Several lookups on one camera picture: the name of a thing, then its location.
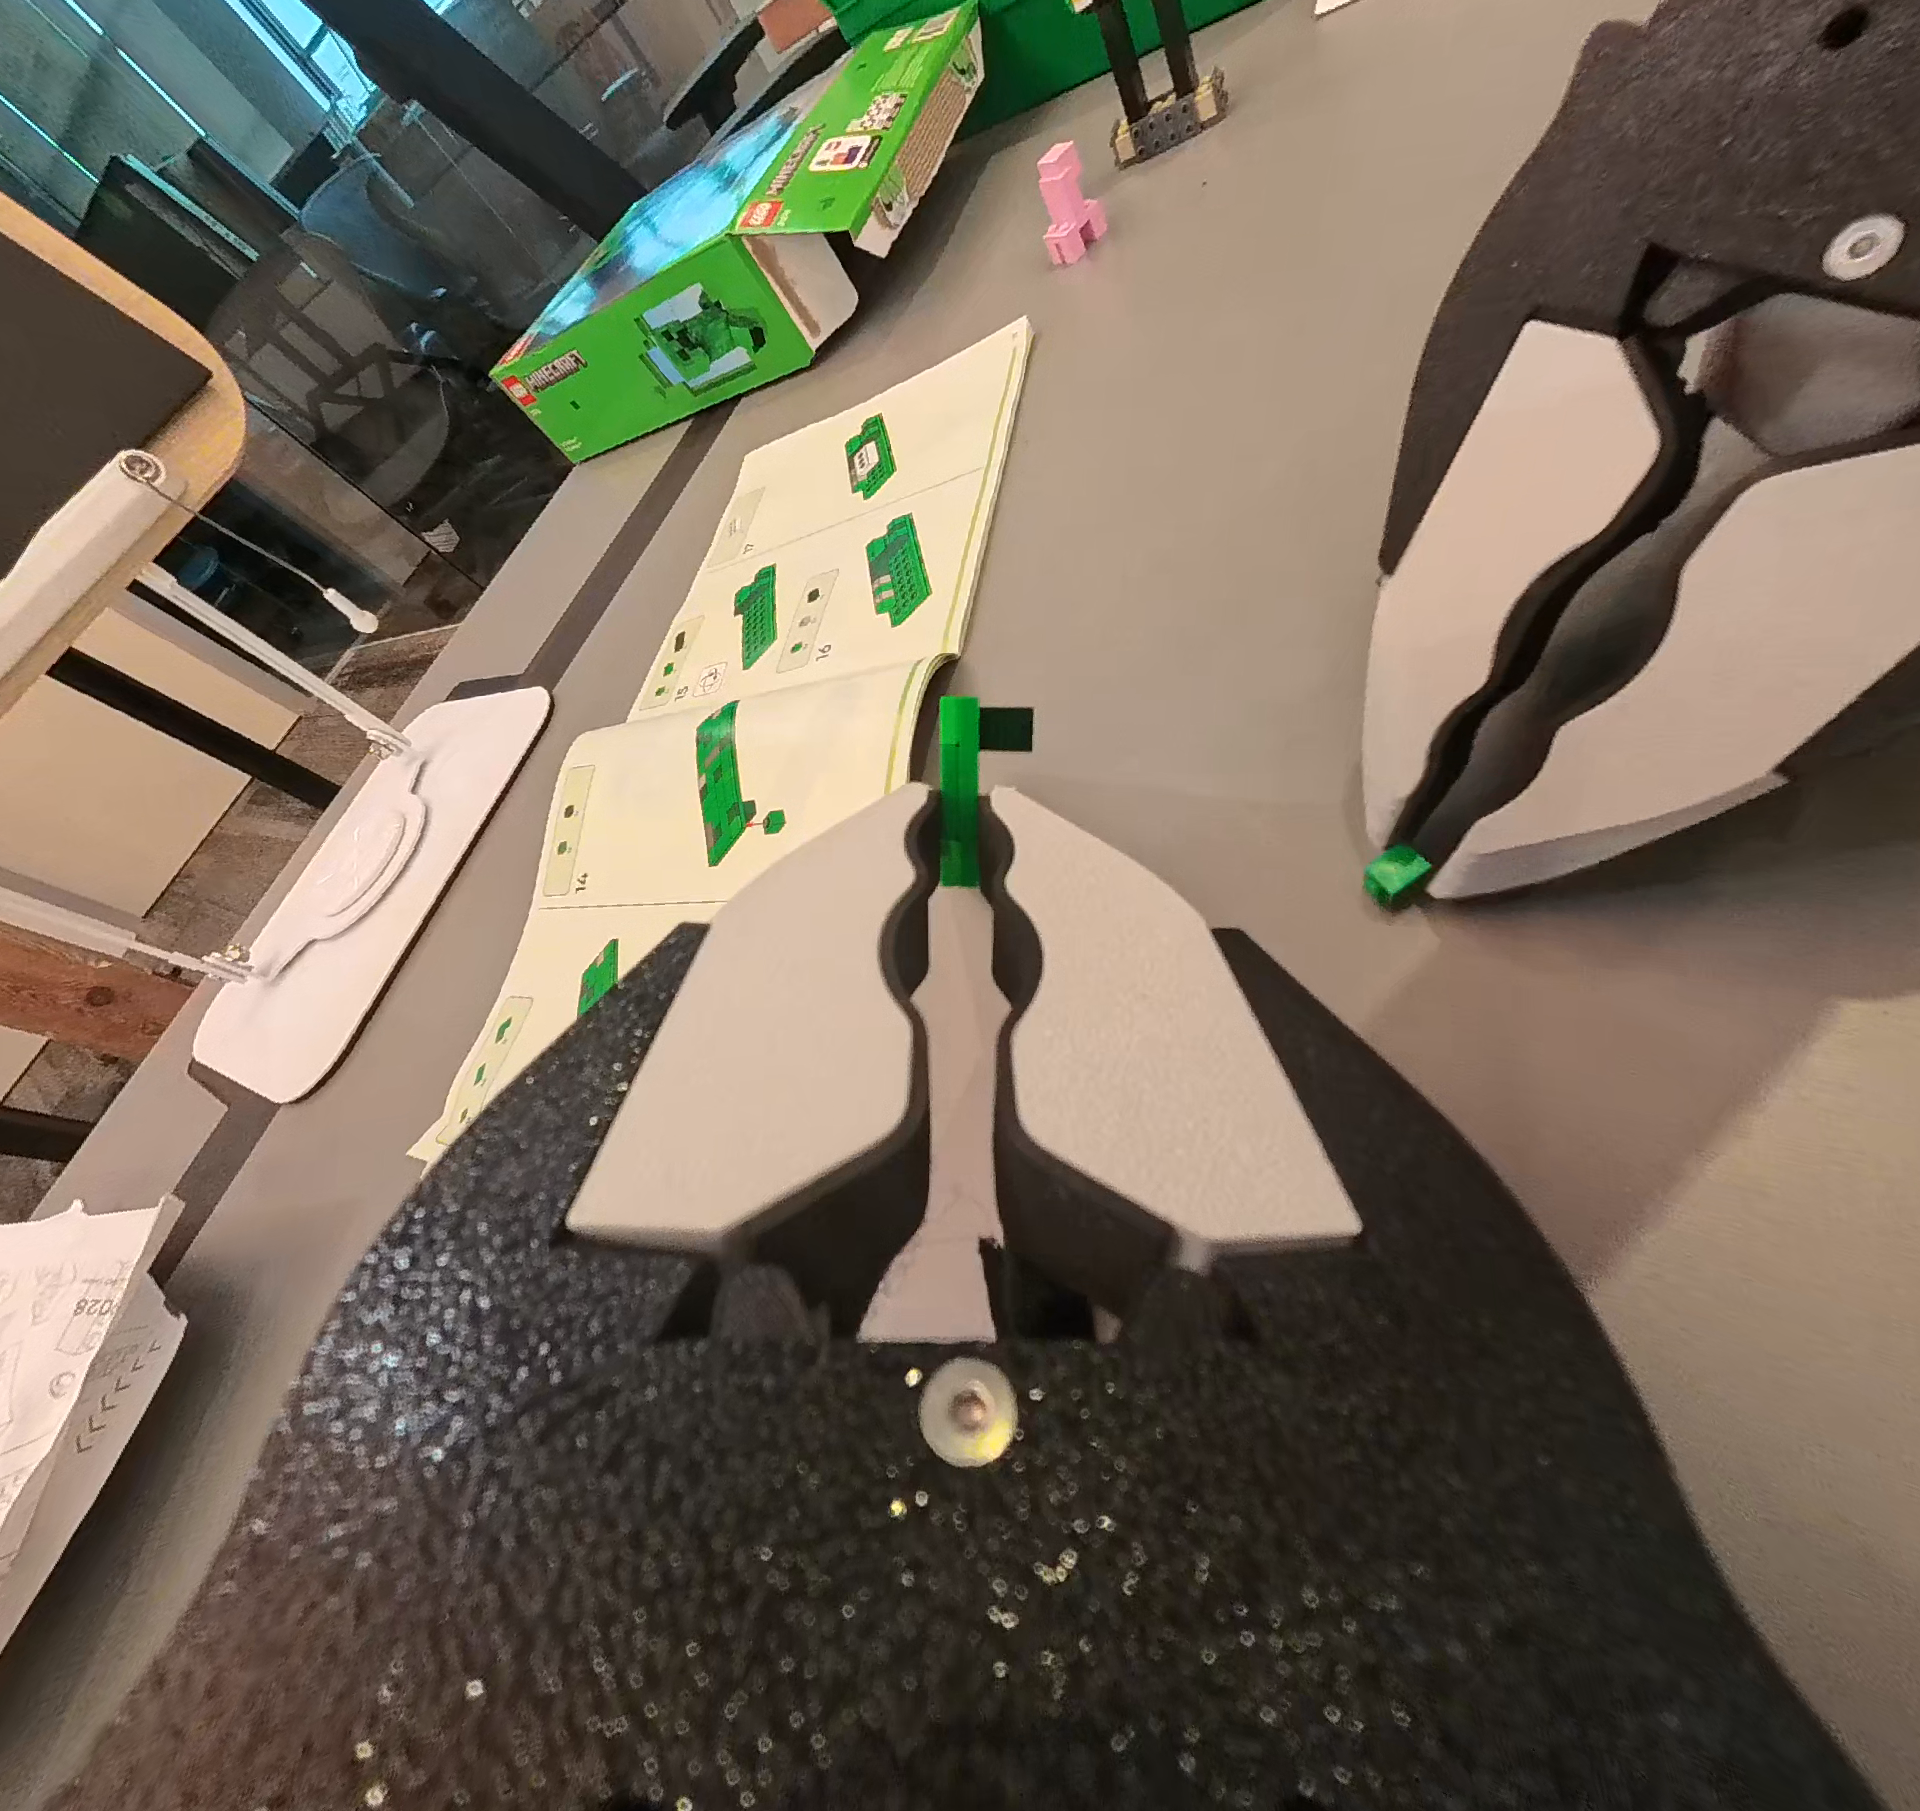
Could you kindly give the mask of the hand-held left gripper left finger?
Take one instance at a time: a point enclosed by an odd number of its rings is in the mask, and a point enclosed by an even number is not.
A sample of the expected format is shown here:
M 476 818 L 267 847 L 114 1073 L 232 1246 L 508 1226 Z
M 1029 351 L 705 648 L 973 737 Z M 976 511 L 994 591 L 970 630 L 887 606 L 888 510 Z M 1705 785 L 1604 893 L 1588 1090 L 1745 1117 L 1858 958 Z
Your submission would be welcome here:
M 707 925 L 566 1217 L 721 1256 L 876 1166 L 925 1117 L 933 792 L 804 841 Z

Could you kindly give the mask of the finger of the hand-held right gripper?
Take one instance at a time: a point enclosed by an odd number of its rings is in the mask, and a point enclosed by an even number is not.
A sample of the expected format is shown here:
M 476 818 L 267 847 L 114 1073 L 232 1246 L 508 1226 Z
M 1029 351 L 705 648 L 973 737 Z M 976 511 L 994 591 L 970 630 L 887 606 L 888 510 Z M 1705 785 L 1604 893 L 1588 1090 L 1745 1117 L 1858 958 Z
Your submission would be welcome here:
M 1648 662 L 1554 730 L 1428 893 L 1545 886 L 1778 789 L 1788 757 L 1915 652 L 1915 536 L 1914 446 L 1745 489 L 1682 563 Z
M 1682 355 L 1524 325 L 1394 570 L 1361 721 L 1374 851 L 1449 859 L 1547 747 L 1573 601 L 1689 493 Z

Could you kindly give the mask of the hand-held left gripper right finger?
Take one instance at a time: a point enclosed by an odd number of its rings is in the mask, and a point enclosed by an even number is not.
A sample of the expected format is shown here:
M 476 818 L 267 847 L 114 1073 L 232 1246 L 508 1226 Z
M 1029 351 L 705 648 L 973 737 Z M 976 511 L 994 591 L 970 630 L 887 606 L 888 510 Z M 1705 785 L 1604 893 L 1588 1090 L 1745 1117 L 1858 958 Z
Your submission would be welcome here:
M 1214 1264 L 1361 1218 L 1213 929 L 1143 864 L 991 796 L 995 1203 L 1036 1264 Z

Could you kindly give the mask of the green brick plate assembly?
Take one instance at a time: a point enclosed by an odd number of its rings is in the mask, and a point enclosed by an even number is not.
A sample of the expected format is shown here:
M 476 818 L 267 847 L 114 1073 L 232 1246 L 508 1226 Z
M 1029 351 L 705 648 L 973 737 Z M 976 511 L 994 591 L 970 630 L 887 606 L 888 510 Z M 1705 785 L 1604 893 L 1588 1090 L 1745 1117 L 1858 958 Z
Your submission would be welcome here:
M 973 696 L 938 703 L 938 878 L 941 888 L 978 888 L 980 705 Z

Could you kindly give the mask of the grey desk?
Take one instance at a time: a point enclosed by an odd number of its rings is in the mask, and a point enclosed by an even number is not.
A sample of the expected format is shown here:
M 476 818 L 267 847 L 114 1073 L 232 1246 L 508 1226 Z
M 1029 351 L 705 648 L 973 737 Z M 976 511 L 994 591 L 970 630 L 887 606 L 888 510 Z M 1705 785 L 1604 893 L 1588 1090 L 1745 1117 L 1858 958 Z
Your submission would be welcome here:
M 856 322 L 733 410 L 579 467 L 420 684 L 526 668 L 540 750 L 309 1103 L 187 1076 L 207 994 L 52 1209 L 179 1192 L 179 1359 L 3 1654 L 3 1807 L 84 1766 L 179 1620 L 495 1002 L 568 744 L 622 721 L 736 467 L 1010 320 L 1036 342 L 954 681 L 1029 703 L 1014 783 L 1259 940 L 1501 1173 L 1596 1307 L 1740 1604 L 1915 1807 L 1915 737 L 1470 913 L 1361 893 L 1380 519 L 1431 312 L 1588 32 L 1656 0 L 1266 0 L 1227 121 L 1043 259 L 1035 156 L 1105 90 L 961 144 Z

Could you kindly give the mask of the black board on white stand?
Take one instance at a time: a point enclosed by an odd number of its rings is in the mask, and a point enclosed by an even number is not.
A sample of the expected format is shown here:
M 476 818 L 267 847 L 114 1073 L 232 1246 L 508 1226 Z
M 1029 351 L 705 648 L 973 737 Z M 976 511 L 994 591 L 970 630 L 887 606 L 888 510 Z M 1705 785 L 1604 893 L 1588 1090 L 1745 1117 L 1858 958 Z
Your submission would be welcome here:
M 3 926 L 97 955 L 106 983 L 147 988 L 158 967 L 202 974 L 213 999 L 194 1063 L 268 1104 L 298 1104 L 349 1055 L 552 699 L 502 681 L 395 726 L 161 570 L 158 552 L 237 471 L 241 392 L 177 314 L 3 200 L 3 423 L 26 422 L 55 477 L 30 477 L 30 454 L 3 456 L 3 705 L 55 668 L 86 668 L 70 644 L 141 584 L 347 721 L 371 770 L 241 948 L 166 951 L 14 878 Z

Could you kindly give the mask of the pink brick pig figure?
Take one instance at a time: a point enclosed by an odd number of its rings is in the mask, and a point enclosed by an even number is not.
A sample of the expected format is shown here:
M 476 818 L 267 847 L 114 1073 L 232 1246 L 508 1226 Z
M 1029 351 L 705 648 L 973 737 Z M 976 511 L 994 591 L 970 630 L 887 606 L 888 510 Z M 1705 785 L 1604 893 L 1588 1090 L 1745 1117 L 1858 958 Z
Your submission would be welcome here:
M 1055 268 L 1080 263 L 1092 245 L 1107 236 L 1107 218 L 1083 191 L 1083 159 L 1076 143 L 1052 144 L 1036 161 L 1046 211 L 1043 248 Z

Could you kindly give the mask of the open building instruction booklet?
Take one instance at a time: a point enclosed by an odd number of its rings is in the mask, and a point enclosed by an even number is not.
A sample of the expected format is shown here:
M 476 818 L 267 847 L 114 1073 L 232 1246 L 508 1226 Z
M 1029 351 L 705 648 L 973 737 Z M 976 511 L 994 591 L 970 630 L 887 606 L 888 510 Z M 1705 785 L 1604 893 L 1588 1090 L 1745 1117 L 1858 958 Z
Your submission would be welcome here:
M 663 936 L 910 778 L 925 690 L 965 644 L 1033 342 L 1019 318 L 743 459 L 628 718 L 564 757 L 515 955 L 409 1149 L 421 1166 Z

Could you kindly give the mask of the crumpled white paper bag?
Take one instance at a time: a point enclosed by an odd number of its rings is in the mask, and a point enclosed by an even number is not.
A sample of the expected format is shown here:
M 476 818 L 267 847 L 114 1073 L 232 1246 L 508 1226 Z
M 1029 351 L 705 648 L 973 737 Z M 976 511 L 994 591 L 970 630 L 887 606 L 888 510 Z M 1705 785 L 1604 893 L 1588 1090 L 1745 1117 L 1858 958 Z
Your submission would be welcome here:
M 13 1641 L 173 1365 L 153 1273 L 181 1203 L 1 1228 L 1 1641 Z

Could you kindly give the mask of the green toy set box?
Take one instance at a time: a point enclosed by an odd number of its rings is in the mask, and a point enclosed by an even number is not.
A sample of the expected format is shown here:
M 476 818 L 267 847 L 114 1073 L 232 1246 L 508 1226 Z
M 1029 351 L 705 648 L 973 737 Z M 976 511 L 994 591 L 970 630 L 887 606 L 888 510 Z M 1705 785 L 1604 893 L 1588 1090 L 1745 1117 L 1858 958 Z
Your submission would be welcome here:
M 876 29 L 631 204 L 492 384 L 572 464 L 804 372 L 982 83 L 976 0 Z

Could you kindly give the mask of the black office chair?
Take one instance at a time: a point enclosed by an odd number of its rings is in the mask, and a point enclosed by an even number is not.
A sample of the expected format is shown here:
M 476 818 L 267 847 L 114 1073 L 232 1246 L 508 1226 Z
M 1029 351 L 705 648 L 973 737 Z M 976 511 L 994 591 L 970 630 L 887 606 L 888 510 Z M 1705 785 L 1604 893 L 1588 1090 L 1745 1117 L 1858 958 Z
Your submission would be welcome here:
M 492 63 L 423 0 L 301 0 L 386 97 L 415 103 L 601 241 L 648 187 Z

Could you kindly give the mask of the wooden post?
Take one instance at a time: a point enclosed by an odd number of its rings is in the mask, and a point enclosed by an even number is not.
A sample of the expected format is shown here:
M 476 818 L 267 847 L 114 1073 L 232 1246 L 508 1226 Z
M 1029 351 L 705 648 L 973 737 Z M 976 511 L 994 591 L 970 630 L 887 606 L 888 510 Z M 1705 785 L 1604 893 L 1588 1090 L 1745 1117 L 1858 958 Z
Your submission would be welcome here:
M 196 983 L 1 929 L 1 1026 L 87 1055 L 141 1060 Z

